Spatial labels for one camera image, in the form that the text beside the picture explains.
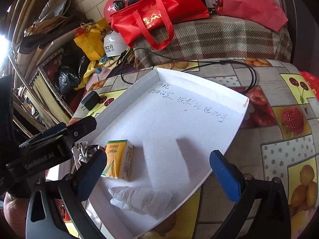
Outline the person's hand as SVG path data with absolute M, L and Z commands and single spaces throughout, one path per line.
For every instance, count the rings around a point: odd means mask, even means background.
M 19 238 L 25 238 L 29 200 L 14 198 L 9 193 L 4 198 L 4 217 Z

